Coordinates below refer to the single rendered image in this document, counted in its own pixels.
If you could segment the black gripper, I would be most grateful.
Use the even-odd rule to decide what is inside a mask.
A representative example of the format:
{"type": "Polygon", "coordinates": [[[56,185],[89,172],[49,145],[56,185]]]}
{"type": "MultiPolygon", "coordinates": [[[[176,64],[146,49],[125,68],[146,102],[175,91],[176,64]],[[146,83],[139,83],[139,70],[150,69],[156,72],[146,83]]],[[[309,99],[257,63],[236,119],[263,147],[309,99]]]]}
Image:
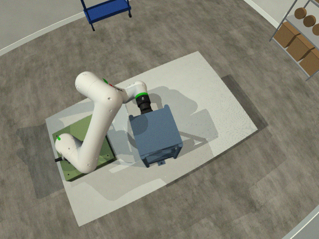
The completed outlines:
{"type": "Polygon", "coordinates": [[[140,105],[140,111],[141,111],[141,115],[142,115],[145,113],[152,112],[153,110],[152,110],[149,103],[144,103],[144,104],[140,105]]]}

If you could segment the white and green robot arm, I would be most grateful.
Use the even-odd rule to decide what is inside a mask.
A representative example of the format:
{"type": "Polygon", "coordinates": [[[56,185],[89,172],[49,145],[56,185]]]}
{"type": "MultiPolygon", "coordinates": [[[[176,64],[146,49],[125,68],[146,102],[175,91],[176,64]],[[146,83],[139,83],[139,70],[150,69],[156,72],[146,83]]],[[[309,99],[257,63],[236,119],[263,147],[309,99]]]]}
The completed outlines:
{"type": "Polygon", "coordinates": [[[77,76],[75,86],[79,93],[93,101],[93,115],[84,141],[69,133],[63,133],[56,139],[55,148],[62,157],[55,162],[66,160],[78,171],[87,174],[96,169],[105,136],[122,104],[136,99],[140,108],[140,105],[151,102],[143,81],[121,89],[92,72],[82,72],[77,76]]]}

